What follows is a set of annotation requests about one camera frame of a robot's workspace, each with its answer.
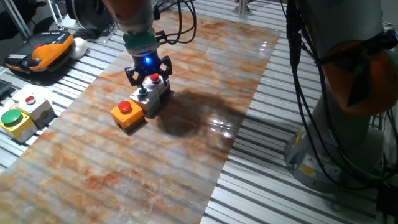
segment red push button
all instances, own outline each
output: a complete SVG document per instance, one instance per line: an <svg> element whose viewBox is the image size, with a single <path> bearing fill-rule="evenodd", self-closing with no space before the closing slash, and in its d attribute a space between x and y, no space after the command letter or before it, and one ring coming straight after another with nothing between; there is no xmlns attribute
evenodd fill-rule
<svg viewBox="0 0 398 224"><path fill-rule="evenodd" d="M153 82L157 82L159 80L159 74L155 73L153 75L149 75L149 78L153 81Z"/></svg>
<svg viewBox="0 0 398 224"><path fill-rule="evenodd" d="M28 105L32 105L32 104L36 103L36 99L33 96L29 96L28 98L25 99L25 102Z"/></svg>
<svg viewBox="0 0 398 224"><path fill-rule="evenodd" d="M36 49L38 49L39 47L41 47L41 46L43 46L42 44L37 44L35 47L34 47L34 49L36 50Z"/></svg>
<svg viewBox="0 0 398 224"><path fill-rule="evenodd" d="M118 108L122 112L127 112L127 111L130 110L131 104L128 101L122 101L122 102L119 103Z"/></svg>

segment blue led light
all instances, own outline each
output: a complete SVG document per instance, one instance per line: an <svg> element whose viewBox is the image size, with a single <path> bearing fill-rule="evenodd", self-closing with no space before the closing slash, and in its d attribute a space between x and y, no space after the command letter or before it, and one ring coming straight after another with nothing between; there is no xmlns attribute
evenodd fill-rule
<svg viewBox="0 0 398 224"><path fill-rule="evenodd" d="M152 59L151 58L149 58L149 57L145 57L145 63L146 64L150 64L151 62L152 62Z"/></svg>

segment orange device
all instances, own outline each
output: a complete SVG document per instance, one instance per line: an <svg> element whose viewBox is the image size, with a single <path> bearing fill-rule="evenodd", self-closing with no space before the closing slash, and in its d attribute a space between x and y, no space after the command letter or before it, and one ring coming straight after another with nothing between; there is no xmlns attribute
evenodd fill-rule
<svg viewBox="0 0 398 224"><path fill-rule="evenodd" d="M65 31L36 34L6 57L6 65L12 70L28 74L54 71L69 58L72 42L73 36Z"/></svg>
<svg viewBox="0 0 398 224"><path fill-rule="evenodd" d="M131 99L120 102L111 109L114 122L126 133L131 133L145 122L144 112Z"/></svg>

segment marble-patterned surface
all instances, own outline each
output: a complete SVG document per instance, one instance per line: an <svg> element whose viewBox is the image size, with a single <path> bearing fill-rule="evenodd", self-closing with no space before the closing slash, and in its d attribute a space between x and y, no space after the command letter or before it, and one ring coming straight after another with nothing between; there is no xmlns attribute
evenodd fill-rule
<svg viewBox="0 0 398 224"><path fill-rule="evenodd" d="M173 11L154 24L177 26ZM198 223L278 38L198 16L191 44L158 49L174 93L129 136L109 113L135 90L121 54L0 174L0 223Z"/></svg>

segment yellow warning label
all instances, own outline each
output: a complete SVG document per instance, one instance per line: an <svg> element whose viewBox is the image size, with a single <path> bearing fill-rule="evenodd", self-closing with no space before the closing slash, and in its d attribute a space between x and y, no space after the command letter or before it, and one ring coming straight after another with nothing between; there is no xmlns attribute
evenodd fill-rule
<svg viewBox="0 0 398 224"><path fill-rule="evenodd" d="M311 167L305 165L304 163L301 164L300 170L311 177L313 176L313 173L315 172L315 169L312 169Z"/></svg>
<svg viewBox="0 0 398 224"><path fill-rule="evenodd" d="M299 144L299 142L300 142L300 140L301 140L301 135L302 135L302 134L303 134L303 131L301 131L301 132L297 135L295 146L297 146L297 145Z"/></svg>

